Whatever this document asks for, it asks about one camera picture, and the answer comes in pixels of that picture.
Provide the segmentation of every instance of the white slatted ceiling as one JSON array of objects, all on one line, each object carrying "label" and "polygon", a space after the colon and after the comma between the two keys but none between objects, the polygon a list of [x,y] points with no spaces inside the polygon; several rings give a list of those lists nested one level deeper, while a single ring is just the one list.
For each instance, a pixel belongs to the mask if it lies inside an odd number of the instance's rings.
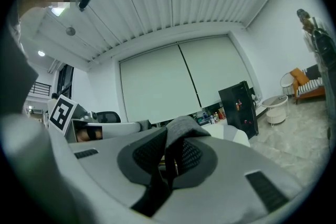
[{"label": "white slatted ceiling", "polygon": [[[39,33],[57,46],[64,46],[59,43],[66,40],[69,50],[91,61],[115,46],[168,27],[199,22],[245,23],[264,1],[92,0],[84,12],[75,7],[59,17],[48,12]],[[73,37],[65,32],[70,26],[76,29]]]}]

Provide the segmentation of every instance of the small white table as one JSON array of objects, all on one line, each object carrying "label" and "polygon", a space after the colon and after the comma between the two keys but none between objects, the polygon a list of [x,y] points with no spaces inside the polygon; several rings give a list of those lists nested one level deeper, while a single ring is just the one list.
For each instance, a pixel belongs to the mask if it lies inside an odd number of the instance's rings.
[{"label": "small white table", "polygon": [[[287,103],[287,111],[285,110],[284,104]],[[283,122],[289,115],[289,107],[288,107],[288,96],[287,95],[278,95],[275,97],[271,97],[266,99],[261,103],[262,106],[268,109],[267,121],[273,127],[274,124]]]}]

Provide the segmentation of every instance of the black cabinet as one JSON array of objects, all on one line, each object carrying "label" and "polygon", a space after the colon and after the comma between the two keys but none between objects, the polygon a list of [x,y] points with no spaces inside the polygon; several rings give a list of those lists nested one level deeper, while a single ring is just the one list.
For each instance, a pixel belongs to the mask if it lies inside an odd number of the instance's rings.
[{"label": "black cabinet", "polygon": [[220,90],[227,124],[244,131],[250,139],[258,134],[256,110],[253,105],[251,91],[246,81]]}]

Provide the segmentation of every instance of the tiled floor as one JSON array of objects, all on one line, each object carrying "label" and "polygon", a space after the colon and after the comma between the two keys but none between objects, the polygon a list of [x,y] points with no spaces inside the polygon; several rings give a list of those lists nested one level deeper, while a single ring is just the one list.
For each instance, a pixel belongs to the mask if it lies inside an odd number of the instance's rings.
[{"label": "tiled floor", "polygon": [[258,119],[259,134],[251,148],[273,160],[308,186],[319,177],[329,160],[328,118],[324,99],[289,102],[289,117],[271,127],[266,114]]}]

